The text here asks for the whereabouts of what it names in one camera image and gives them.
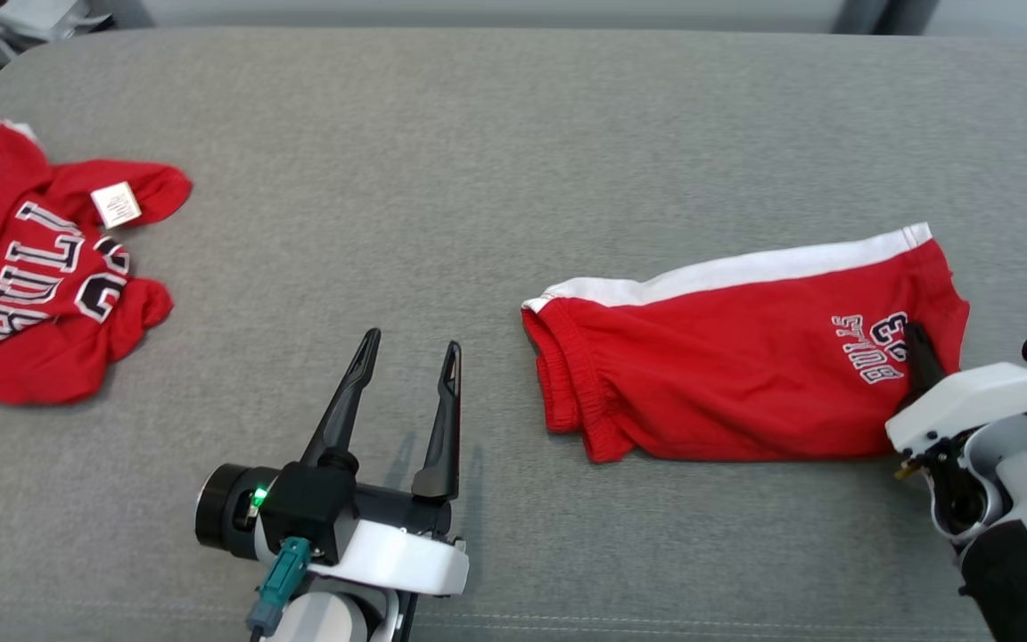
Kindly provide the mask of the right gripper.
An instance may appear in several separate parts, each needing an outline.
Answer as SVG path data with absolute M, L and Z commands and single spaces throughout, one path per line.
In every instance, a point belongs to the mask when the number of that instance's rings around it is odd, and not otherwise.
M 1027 414 L 1027 368 L 999 362 L 947 375 L 923 325 L 906 325 L 908 394 L 912 402 L 885 423 L 893 449 L 917 457 L 942 439 Z

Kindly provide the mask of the red shorts with white stripe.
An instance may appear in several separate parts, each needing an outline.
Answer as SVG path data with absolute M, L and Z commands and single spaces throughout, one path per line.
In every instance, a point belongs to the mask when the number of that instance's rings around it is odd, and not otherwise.
M 574 277 L 521 305 L 551 433 L 587 458 L 883 457 L 908 327 L 958 369 L 969 303 L 928 224 L 711 259 L 639 282 Z

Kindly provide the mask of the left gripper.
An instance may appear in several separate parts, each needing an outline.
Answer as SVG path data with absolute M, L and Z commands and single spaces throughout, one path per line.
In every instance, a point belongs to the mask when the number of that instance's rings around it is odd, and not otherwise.
M 350 454 L 363 391 L 374 378 L 382 330 L 368 329 L 335 390 L 324 417 L 299 462 L 322 466 L 345 462 L 356 470 Z M 462 352 L 451 341 L 441 363 L 436 385 L 439 407 L 423 467 L 413 476 L 411 493 L 356 484 L 358 522 L 353 539 L 337 564 L 313 558 L 300 590 L 325 578 L 419 595 L 460 595 L 469 573 L 464 543 L 448 535 L 452 501 L 459 496 L 462 405 Z M 276 468 L 223 464 L 204 481 L 195 505 L 195 535 L 200 544 L 269 566 L 275 553 L 267 547 L 259 507 L 273 487 Z

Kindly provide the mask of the grey wall post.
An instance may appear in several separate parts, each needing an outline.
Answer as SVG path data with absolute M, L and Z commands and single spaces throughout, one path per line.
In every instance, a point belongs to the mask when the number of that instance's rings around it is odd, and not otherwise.
M 921 36 L 939 0 L 843 0 L 833 34 Z

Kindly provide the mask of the red Bulls basketball jersey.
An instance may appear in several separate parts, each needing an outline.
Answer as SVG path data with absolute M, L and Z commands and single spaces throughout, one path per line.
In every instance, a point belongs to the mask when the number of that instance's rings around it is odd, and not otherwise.
M 0 119 L 0 405 L 94 396 L 113 363 L 170 316 L 111 232 L 163 222 L 193 190 L 172 164 L 58 164 L 25 123 Z

